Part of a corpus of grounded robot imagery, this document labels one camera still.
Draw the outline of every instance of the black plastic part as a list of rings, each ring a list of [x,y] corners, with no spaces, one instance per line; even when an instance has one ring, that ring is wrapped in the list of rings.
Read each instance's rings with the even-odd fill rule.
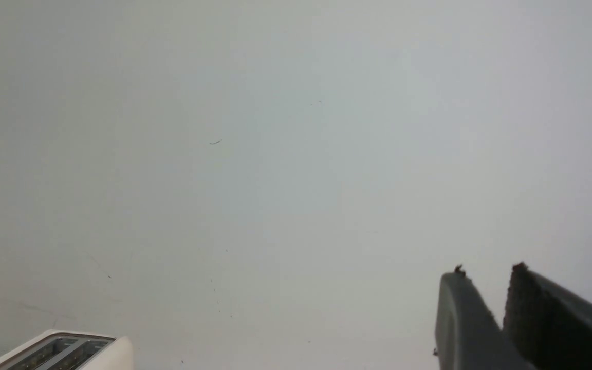
[[[513,267],[504,333],[536,368],[592,369],[592,304],[524,263]]]
[[[464,273],[449,272],[440,280],[435,342],[442,370],[532,369],[502,335]]]

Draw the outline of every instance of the wall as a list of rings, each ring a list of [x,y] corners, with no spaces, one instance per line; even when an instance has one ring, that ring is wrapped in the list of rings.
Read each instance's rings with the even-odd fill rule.
[[[436,368],[521,260],[592,300],[592,2],[0,1],[0,354]]]

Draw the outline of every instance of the dark mark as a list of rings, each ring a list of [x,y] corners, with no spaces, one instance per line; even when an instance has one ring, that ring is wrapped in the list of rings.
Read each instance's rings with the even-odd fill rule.
[[[456,274],[461,274],[463,277],[465,277],[465,270],[463,270],[463,264],[462,263],[460,265],[456,265],[456,268],[454,269],[454,272]]]

